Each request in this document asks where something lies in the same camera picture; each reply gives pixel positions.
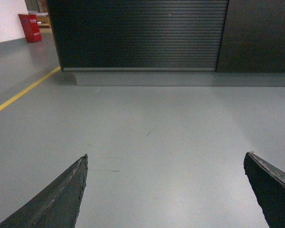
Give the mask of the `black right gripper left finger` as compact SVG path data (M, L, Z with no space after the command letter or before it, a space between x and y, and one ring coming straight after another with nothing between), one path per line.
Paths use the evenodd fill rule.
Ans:
M0 223L0 228L74 228L88 171L85 154L24 206Z

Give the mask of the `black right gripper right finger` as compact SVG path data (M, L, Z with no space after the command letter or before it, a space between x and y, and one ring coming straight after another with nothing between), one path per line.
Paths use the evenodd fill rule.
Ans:
M285 228L285 172L252 152L243 164L268 226Z

